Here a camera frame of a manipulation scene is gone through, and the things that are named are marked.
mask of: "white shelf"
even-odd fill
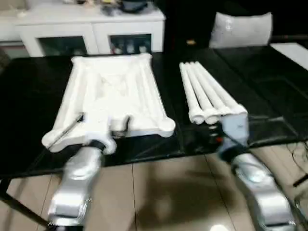
[[[44,3],[29,10],[16,24],[26,26],[68,23],[155,22],[164,20],[165,17],[159,9],[142,15],[122,13],[116,16],[106,16],[101,12],[99,5],[87,8],[63,3]]]

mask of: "glass door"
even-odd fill
[[[91,24],[18,26],[31,57],[98,54]]]
[[[82,36],[39,38],[38,42],[46,56],[88,54]]]

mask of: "white cylindrical rod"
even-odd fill
[[[196,62],[197,67],[204,73],[207,81],[211,84],[217,95],[223,100],[226,106],[228,106],[234,114],[246,113],[246,109],[238,104],[232,96],[212,77],[210,73],[199,63]]]
[[[192,83],[192,88],[194,93],[197,96],[197,99],[201,105],[201,108],[204,112],[204,120],[207,124],[215,124],[218,121],[219,113],[211,104],[210,100],[208,99],[206,93],[203,91],[200,83],[197,80],[194,72],[192,71],[191,64],[185,64],[184,68],[186,68],[188,77],[190,82]]]
[[[216,94],[212,86],[208,83],[206,77],[204,76],[204,73],[202,73],[199,70],[199,68],[195,63],[191,63],[191,65],[192,65],[192,71],[197,76],[197,79],[199,80],[201,87],[205,91],[206,95],[208,96],[209,100],[213,104],[214,108],[218,111],[218,113],[223,116],[231,114],[232,113],[231,109],[228,108],[221,100],[221,98]]]
[[[189,119],[192,123],[202,124],[204,122],[203,111],[201,110],[197,98],[194,94],[193,87],[190,83],[187,71],[184,68],[184,63],[180,63],[180,72],[189,108]]]

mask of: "cabinet glass door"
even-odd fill
[[[38,42],[44,56],[88,54],[82,36],[38,38]]]

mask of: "white cabinet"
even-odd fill
[[[31,57],[98,54],[90,23],[18,26],[18,31]]]
[[[152,51],[163,50],[164,22],[129,22],[129,23],[98,23],[93,24],[100,54],[112,53],[112,36],[149,35]]]
[[[159,9],[106,16],[100,6],[43,3],[16,26],[30,56],[41,57],[162,51],[164,24]]]

